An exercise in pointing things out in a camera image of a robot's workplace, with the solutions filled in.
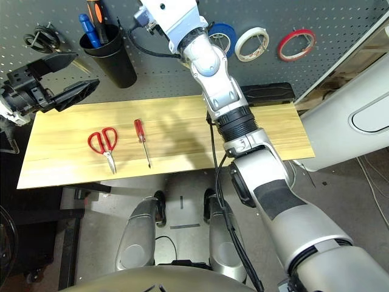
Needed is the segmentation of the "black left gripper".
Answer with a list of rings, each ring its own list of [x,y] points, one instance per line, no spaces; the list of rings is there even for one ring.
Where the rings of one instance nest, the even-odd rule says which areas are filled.
[[[60,71],[68,67],[78,54],[75,52],[56,52],[40,60],[43,62],[41,74]],[[84,100],[92,94],[100,84],[99,79],[76,82],[53,100],[52,93],[40,83],[41,77],[34,75],[28,66],[15,69],[7,74],[7,80],[1,86],[1,95],[12,110],[27,115],[52,109],[63,111]]]

